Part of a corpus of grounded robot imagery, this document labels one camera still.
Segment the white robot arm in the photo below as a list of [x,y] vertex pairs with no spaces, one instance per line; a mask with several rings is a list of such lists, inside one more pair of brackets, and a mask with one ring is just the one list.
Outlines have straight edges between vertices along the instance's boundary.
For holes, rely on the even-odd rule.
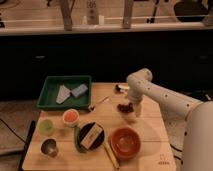
[[213,171],[213,101],[200,101],[152,83],[143,68],[127,76],[128,100],[138,106],[142,96],[168,107],[186,120],[181,171]]

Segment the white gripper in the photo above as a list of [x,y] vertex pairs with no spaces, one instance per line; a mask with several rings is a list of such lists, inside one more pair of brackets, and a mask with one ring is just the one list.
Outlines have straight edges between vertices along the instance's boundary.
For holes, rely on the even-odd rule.
[[133,109],[136,117],[141,115],[142,105],[140,104],[143,99],[143,94],[130,89],[127,93],[128,100],[134,104]]

